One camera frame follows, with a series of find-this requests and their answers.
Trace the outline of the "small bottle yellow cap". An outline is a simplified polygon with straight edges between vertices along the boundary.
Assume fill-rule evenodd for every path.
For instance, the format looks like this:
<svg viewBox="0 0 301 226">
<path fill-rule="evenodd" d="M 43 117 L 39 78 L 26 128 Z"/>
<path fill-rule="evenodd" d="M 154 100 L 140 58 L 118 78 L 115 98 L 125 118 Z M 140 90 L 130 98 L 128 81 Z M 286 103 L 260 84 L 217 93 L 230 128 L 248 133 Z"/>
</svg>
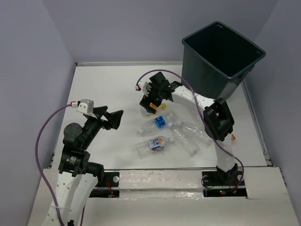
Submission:
<svg viewBox="0 0 301 226">
<path fill-rule="evenodd" d="M 155 114 L 157 114 L 157 113 L 159 113 L 159 112 L 161 112 L 161 111 L 163 111 L 163 110 L 166 109 L 166 104 L 162 103 L 159 107 L 156 107 L 154 104 L 150 104 L 150 107 L 152 109 L 156 110 Z M 153 113 L 147 112 L 146 109 L 144 107 L 142 107 L 142 106 L 140 106 L 140 111 L 141 111 L 142 117 L 144 117 L 144 118 L 148 118 L 148 117 L 154 115 Z"/>
</svg>

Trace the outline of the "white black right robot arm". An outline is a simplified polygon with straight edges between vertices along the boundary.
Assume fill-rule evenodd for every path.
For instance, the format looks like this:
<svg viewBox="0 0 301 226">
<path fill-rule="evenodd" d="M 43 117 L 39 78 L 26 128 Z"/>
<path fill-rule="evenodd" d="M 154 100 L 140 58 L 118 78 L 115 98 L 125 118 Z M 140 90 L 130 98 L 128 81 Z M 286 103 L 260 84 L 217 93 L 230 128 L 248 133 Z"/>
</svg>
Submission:
<svg viewBox="0 0 301 226">
<path fill-rule="evenodd" d="M 153 76 L 144 81 L 142 75 L 135 84 L 137 91 L 143 92 L 140 106 L 146 112 L 155 114 L 163 100 L 181 104 L 186 108 L 195 107 L 205 127 L 207 135 L 214 141 L 217 165 L 216 178 L 226 185 L 236 180 L 237 189 L 244 180 L 244 165 L 233 154 L 232 132 L 234 118 L 225 99 L 211 99 L 197 94 L 192 86 L 182 78 L 180 82 L 169 80 L 163 75 L 165 69 L 152 70 Z"/>
</svg>

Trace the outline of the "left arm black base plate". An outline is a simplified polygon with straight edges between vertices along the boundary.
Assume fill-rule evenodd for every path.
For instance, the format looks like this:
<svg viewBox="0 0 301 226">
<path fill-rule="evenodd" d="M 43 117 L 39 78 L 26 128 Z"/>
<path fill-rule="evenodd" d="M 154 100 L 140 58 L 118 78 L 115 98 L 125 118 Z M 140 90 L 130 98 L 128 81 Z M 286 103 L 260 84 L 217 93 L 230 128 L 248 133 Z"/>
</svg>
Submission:
<svg viewBox="0 0 301 226">
<path fill-rule="evenodd" d="M 90 198 L 119 198 L 119 180 L 118 171 L 105 171 L 104 178 L 93 188 Z"/>
</svg>

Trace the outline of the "crushed bottle blue label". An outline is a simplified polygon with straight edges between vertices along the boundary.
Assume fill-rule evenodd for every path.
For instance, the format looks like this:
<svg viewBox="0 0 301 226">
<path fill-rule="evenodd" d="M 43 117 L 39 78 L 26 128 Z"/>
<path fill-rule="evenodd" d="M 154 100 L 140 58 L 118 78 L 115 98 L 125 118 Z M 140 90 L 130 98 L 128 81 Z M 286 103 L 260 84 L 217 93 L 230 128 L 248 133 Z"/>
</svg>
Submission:
<svg viewBox="0 0 301 226">
<path fill-rule="evenodd" d="M 159 130 L 165 128 L 169 123 L 175 123 L 177 120 L 177 114 L 173 111 L 169 111 L 144 123 L 138 129 L 138 133 L 142 136 L 154 135 Z"/>
</svg>

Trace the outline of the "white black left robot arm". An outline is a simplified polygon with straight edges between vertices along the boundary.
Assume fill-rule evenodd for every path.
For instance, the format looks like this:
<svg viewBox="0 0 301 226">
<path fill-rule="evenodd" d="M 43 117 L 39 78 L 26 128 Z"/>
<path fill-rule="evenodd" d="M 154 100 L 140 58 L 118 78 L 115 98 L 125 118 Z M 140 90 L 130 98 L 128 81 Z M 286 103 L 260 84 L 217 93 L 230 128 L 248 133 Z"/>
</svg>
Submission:
<svg viewBox="0 0 301 226">
<path fill-rule="evenodd" d="M 55 190 L 51 189 L 52 202 L 45 217 L 44 226 L 75 226 L 83 220 L 83 211 L 96 186 L 105 182 L 105 195 L 115 197 L 104 167 L 90 162 L 87 148 L 99 130 L 118 129 L 123 111 L 107 112 L 108 107 L 84 110 L 84 126 L 70 123 L 63 130 L 63 150 L 58 166 Z"/>
</svg>

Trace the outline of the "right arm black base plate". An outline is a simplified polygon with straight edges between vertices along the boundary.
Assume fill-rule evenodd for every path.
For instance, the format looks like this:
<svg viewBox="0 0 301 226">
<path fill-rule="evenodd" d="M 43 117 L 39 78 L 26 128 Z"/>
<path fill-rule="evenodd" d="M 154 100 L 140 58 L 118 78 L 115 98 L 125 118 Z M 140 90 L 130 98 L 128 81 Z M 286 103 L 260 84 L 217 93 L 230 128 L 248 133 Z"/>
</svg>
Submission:
<svg viewBox="0 0 301 226">
<path fill-rule="evenodd" d="M 229 181 L 220 181 L 217 178 L 216 171 L 203 171 L 201 184 L 203 186 L 203 196 L 205 198 L 222 198 L 222 197 L 245 197 L 247 191 L 245 182 L 242 181 L 238 187 L 237 184 L 241 178 L 242 172 L 239 170 L 234 174 L 234 178 Z"/>
</svg>

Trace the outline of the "clear bottle orange blue label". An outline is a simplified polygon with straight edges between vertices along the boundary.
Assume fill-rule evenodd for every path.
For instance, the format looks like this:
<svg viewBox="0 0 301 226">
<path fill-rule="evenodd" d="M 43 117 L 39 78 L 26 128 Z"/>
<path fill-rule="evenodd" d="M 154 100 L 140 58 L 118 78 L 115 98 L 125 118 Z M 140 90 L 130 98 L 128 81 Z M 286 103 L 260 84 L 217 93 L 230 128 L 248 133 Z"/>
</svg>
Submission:
<svg viewBox="0 0 301 226">
<path fill-rule="evenodd" d="M 135 145 L 135 150 L 140 159 L 147 158 L 164 151 L 174 143 L 173 137 L 159 136 Z"/>
</svg>

